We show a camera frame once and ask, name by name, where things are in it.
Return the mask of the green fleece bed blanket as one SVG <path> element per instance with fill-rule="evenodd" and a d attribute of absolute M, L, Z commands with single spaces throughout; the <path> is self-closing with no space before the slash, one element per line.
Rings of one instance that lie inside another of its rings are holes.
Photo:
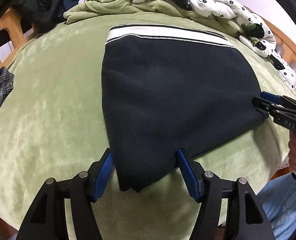
<path fill-rule="evenodd" d="M 101 66 L 109 29 L 155 23 L 213 31 L 247 59 L 262 90 L 296 100 L 272 64 L 230 31 L 232 20 L 205 18 L 168 0 L 87 13 L 25 44 L 9 65 L 13 90 L 0 107 L 0 217 L 19 228 L 46 179 L 73 178 L 109 146 L 102 113 Z M 199 205 L 188 195 L 179 170 L 140 193 L 120 191 L 113 172 L 93 204 L 103 239 L 188 239 Z"/>

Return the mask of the wooden bed frame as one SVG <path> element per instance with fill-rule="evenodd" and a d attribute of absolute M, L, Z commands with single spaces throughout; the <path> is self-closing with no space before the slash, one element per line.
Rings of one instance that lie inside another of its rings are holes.
<path fill-rule="evenodd" d="M 230 36 L 237 37 L 238 39 L 242 31 L 241 27 L 233 20 L 224 20 L 215 16 L 209 18 L 199 16 L 195 12 L 181 9 L 170 0 L 154 0 L 139 4 L 134 4 L 131 0 L 79 0 L 76 6 L 69 10 L 64 10 L 63 17 L 65 19 L 64 23 L 72 24 L 87 18 L 105 14 L 134 14 L 141 11 L 188 18 Z M 283 40 L 281 32 L 265 19 L 263 20 L 273 32 L 278 45 L 278 43 Z M 9 63 L 16 50 L 38 34 L 40 33 L 36 27 L 11 6 L 0 19 L 0 67 Z M 290 64 L 290 59 L 282 54 L 280 55 Z"/>

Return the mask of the white floral patterned quilt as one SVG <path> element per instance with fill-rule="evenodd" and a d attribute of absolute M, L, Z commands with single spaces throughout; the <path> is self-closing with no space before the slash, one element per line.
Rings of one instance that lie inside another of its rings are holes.
<path fill-rule="evenodd" d="M 131 0 L 134 4 L 154 0 Z M 181 9 L 195 12 L 203 17 L 219 17 L 233 20 L 241 27 L 239 40 L 259 56 L 268 59 L 277 69 L 286 85 L 296 89 L 296 72 L 276 51 L 276 40 L 273 32 L 257 14 L 250 12 L 236 0 L 170 0 Z"/>

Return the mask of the black jacket on footboard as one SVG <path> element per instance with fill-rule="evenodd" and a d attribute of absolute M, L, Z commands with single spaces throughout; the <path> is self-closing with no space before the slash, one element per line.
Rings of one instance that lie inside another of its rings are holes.
<path fill-rule="evenodd" d="M 63 0 L 15 0 L 12 7 L 32 23 L 40 34 L 49 32 L 65 21 Z"/>

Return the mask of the navy pants with white stripe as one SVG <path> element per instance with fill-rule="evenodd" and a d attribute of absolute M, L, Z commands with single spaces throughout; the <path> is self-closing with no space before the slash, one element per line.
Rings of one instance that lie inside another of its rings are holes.
<path fill-rule="evenodd" d="M 189 157 L 260 126 L 261 93 L 241 52 L 222 34 L 163 24 L 109 30 L 102 111 L 122 191 L 140 192 Z"/>

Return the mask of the blue jeans leg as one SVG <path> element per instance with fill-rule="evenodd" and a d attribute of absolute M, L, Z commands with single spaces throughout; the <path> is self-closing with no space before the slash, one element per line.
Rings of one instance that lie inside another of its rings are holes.
<path fill-rule="evenodd" d="M 276 239 L 288 239 L 296 229 L 296 180 L 292 174 L 275 178 L 257 195 Z"/>

